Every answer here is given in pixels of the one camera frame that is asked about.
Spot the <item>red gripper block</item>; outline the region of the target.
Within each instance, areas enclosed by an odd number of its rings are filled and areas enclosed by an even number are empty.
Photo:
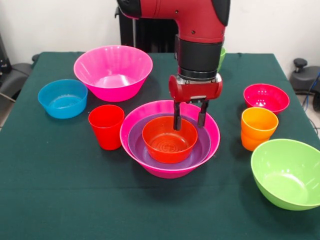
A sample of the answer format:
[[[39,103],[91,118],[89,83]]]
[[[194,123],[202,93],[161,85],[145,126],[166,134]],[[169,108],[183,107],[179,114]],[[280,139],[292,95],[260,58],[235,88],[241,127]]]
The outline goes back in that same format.
[[[181,129],[181,114],[179,102],[191,102],[198,100],[201,103],[197,124],[199,128],[205,126],[209,100],[218,98],[223,89],[223,81],[220,74],[209,81],[192,81],[181,78],[178,75],[171,75],[168,81],[168,88],[174,100],[173,129]]]

